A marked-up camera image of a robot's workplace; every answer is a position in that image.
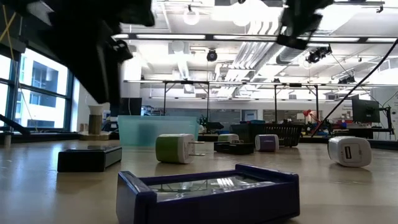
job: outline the black box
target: black box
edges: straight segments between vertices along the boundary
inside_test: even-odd
[[[88,146],[58,153],[58,172],[104,172],[122,159],[121,146]]]

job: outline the light blue plastic bin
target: light blue plastic bin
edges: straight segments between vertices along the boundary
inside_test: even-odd
[[[155,146],[161,134],[193,134],[198,139],[196,117],[186,116],[118,116],[122,146]]]

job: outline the desk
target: desk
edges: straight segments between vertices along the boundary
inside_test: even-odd
[[[58,141],[0,146],[0,223],[118,223],[118,171],[139,177],[233,169],[235,164],[296,172],[300,175],[301,215],[290,224],[396,224],[398,153],[373,149],[373,162],[345,168],[329,159],[326,144],[302,144],[278,153],[235,156],[198,144],[191,164],[164,164],[153,148],[123,149],[123,160],[102,173],[58,173],[58,152],[90,145],[118,146],[119,141]]]
[[[373,133],[390,132],[387,128],[353,128],[347,131],[335,132],[336,136],[355,136],[359,138],[373,139]]]

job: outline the black monitor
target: black monitor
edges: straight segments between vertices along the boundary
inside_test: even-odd
[[[353,121],[360,123],[380,123],[380,109],[377,101],[352,100]]]

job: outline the navy blue tray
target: navy blue tray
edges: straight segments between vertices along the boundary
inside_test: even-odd
[[[299,176],[235,170],[138,178],[119,172],[120,223],[275,223],[300,215]]]

